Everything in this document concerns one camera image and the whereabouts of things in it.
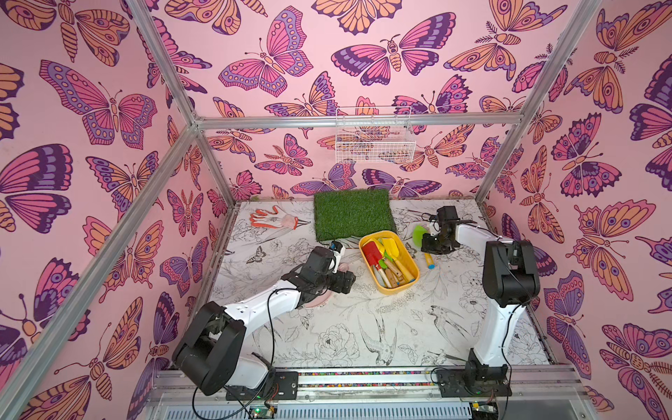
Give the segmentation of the green shovel yellow handle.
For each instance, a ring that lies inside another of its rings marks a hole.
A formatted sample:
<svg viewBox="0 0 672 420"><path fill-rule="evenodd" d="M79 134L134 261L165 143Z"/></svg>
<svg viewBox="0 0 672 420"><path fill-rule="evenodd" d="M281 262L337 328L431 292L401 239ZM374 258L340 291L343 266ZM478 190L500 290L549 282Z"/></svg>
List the green shovel yellow handle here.
<svg viewBox="0 0 672 420"><path fill-rule="evenodd" d="M416 225L414 227L413 232L412 232L412 241L415 245L415 247L421 252L423 257L425 258L425 263L428 269L434 270L436 267L436 264L434 262L434 259L431 254L425 252L423 250L423 238L425 234L428 234L429 231L428 229L423 226L423 225Z"/></svg>

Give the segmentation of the yellow plastic storage box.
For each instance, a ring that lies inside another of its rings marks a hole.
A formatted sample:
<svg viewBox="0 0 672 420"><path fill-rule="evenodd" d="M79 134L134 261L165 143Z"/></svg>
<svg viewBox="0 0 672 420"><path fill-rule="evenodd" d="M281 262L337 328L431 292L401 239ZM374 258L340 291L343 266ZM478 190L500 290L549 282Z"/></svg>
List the yellow plastic storage box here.
<svg viewBox="0 0 672 420"><path fill-rule="evenodd" d="M404 278L401 276L397 268L392 264L392 262L386 257L385 255L385 250L383 248L383 245L381 243L381 239L385 237L391 237L395 240L397 243L397 248L399 249L399 259L401 260L402 264L409 270L411 275L415 278L415 280L411 283L405 283ZM383 268L388 280L390 280L391 283L391 288L386 289L384 287L381 287L379 283L376 281L376 277L374 276L374 272L372 269L369 267L369 264L367 263L367 260L365 258L364 252L362 251L362 246L367 243L368 241L373 241L374 244L378 247L378 250L380 251L381 255L381 267ZM412 258L411 254L409 253L408 250L406 250L404 243L401 241L400 237L395 234L392 231L380 231L374 234L369 234L368 236L362 237L359 242L358 246L360 250L360 254L362 255L362 258L369 270L369 276L374 282L374 286L377 288L379 292L381 292L384 295L392 295L398 292L403 292L408 290L409 288L413 287L413 285L416 285L418 281L420 280L420 271L418 269L418 266L415 263L415 260Z"/></svg>

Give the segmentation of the yellow shovel wooden handle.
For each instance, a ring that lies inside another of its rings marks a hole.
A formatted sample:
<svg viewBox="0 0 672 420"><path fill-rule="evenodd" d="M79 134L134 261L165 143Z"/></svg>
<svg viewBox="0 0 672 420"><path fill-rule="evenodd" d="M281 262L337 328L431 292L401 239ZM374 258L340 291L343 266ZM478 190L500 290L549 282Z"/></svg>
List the yellow shovel wooden handle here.
<svg viewBox="0 0 672 420"><path fill-rule="evenodd" d="M385 237L381 239L381 244L385 250L385 256L394 264L401 276L404 278L406 284L411 283L415 280L414 276L411 275L410 271L403 265L399 259L399 249L397 248L397 243L391 237Z"/></svg>

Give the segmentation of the red shovel wooden handle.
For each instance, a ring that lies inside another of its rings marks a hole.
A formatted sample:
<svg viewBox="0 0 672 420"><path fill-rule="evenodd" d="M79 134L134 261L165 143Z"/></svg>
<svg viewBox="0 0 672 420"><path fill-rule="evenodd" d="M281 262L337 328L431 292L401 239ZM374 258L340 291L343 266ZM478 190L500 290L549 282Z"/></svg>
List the red shovel wooden handle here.
<svg viewBox="0 0 672 420"><path fill-rule="evenodd" d="M374 272L376 281L379 283L379 285L381 285L381 287L390 289L391 288L390 280L387 278L380 264L380 261L382 260L382 255L378 250L378 247L374 244L373 241L368 241L362 246L362 251L364 252L364 256L367 260L367 263L369 264L369 267Z"/></svg>

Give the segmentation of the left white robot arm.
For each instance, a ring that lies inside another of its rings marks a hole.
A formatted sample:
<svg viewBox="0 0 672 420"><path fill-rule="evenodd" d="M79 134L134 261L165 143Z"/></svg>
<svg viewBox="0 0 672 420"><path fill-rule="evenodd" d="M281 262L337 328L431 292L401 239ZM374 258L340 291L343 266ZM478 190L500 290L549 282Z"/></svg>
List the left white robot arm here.
<svg viewBox="0 0 672 420"><path fill-rule="evenodd" d="M246 339L327 292L348 294L356 276L339 270L345 251L338 241L317 246L304 264L257 295L226 306L215 301L204 304L174 350L173 365L206 396L225 388L262 395L271 387L275 369L261 355L243 355Z"/></svg>

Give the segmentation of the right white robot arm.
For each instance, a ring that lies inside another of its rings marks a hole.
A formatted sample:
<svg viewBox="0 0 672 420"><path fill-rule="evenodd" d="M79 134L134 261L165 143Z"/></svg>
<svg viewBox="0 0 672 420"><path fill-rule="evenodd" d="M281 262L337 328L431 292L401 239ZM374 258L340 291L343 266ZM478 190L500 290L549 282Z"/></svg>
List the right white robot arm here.
<svg viewBox="0 0 672 420"><path fill-rule="evenodd" d="M511 397L513 366L507 351L525 307L540 292L535 249L530 241L499 236L474 220L458 217L455 206L443 206L427 222L413 229L412 239L422 253L448 255L469 248L482 257L481 285L488 309L479 339L463 369L437 367L430 379L441 397Z"/></svg>

